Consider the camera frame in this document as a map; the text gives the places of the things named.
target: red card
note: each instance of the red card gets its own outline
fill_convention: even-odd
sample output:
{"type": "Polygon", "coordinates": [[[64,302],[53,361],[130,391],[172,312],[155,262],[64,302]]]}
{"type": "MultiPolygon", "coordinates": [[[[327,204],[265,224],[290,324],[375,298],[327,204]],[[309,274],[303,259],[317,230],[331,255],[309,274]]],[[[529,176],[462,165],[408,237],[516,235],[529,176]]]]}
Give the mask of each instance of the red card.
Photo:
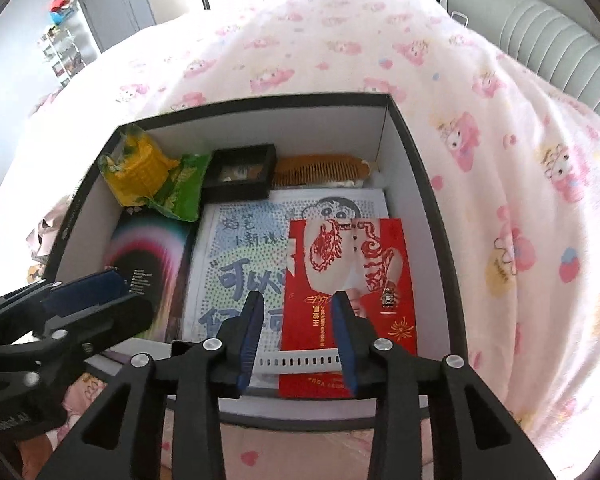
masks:
{"type": "MultiPolygon", "coordinates": [[[[294,220],[289,226],[282,350],[335,348],[330,298],[346,291],[379,337],[416,354],[415,310],[400,219],[294,220]]],[[[343,398],[340,373],[280,376],[283,397],[343,398]]]]}

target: screw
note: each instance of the screw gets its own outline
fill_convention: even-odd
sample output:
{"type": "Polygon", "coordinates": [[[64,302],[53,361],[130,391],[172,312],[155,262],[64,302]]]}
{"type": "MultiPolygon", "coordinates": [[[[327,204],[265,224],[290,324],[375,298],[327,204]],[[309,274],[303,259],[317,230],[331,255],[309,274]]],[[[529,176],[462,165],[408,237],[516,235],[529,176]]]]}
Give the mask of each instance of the screw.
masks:
{"type": "Polygon", "coordinates": [[[147,354],[136,354],[131,358],[131,365],[136,368],[142,368],[149,364],[149,356],[147,354]]]}
{"type": "Polygon", "coordinates": [[[52,333],[51,337],[53,339],[63,339],[67,336],[68,332],[64,329],[61,328],[60,330],[56,330],[55,332],[52,333]]]}
{"type": "Polygon", "coordinates": [[[452,368],[462,368],[464,366],[464,359],[462,359],[459,355],[449,355],[446,358],[446,364],[452,368]]]}
{"type": "Polygon", "coordinates": [[[210,352],[213,350],[218,350],[222,346],[222,341],[218,338],[212,337],[211,339],[206,339],[202,343],[202,348],[205,350],[209,350],[210,352]]]}
{"type": "Polygon", "coordinates": [[[35,372],[27,372],[24,374],[24,378],[22,380],[24,385],[28,388],[33,388],[36,384],[40,382],[40,375],[35,372]]]}
{"type": "Polygon", "coordinates": [[[389,339],[380,337],[374,341],[374,346],[376,349],[386,352],[387,350],[391,350],[391,348],[394,347],[394,344],[389,339]]]}

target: paper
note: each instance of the paper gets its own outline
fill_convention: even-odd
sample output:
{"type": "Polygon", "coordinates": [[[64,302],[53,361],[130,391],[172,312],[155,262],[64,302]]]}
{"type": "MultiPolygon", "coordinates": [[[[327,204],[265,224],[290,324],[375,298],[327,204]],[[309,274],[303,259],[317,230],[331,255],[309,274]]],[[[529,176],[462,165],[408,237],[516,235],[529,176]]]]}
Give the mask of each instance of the paper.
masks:
{"type": "MultiPolygon", "coordinates": [[[[413,288],[399,218],[291,222],[286,273],[283,350],[336,346],[331,296],[343,290],[356,316],[378,337],[416,355],[413,288]]],[[[280,396],[349,396],[339,373],[280,377],[280,396]]]]}
{"type": "Polygon", "coordinates": [[[187,291],[182,338],[199,342],[237,316],[250,290],[265,300],[258,351],[280,349],[289,221],[386,218],[381,189],[272,191],[268,200],[208,205],[187,291]]]}

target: colorful book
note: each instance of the colorful book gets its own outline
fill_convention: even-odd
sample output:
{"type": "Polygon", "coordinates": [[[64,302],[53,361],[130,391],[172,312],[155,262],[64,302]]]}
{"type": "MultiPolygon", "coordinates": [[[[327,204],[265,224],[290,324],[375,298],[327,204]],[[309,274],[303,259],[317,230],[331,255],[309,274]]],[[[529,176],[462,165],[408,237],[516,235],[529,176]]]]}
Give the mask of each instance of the colorful book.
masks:
{"type": "MultiPolygon", "coordinates": [[[[282,350],[335,348],[330,299],[344,290],[379,337],[416,354],[415,310],[400,219],[290,222],[282,350]]],[[[339,373],[280,376],[283,397],[349,397],[339,373]]]]}
{"type": "Polygon", "coordinates": [[[149,208],[122,211],[104,263],[154,306],[154,322],[139,336],[160,342],[180,338],[197,227],[149,208]]]}

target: small black frame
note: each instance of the small black frame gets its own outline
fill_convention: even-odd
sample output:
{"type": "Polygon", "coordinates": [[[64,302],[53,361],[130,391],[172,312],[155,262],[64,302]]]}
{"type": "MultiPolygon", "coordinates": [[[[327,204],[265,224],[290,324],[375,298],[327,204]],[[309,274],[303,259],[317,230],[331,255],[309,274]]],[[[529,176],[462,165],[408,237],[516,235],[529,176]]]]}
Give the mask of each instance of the small black frame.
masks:
{"type": "Polygon", "coordinates": [[[215,150],[202,185],[202,203],[266,199],[271,189],[276,160],[276,147],[273,144],[215,150]],[[255,178],[224,181],[221,178],[222,170],[228,166],[261,168],[255,178]]]}

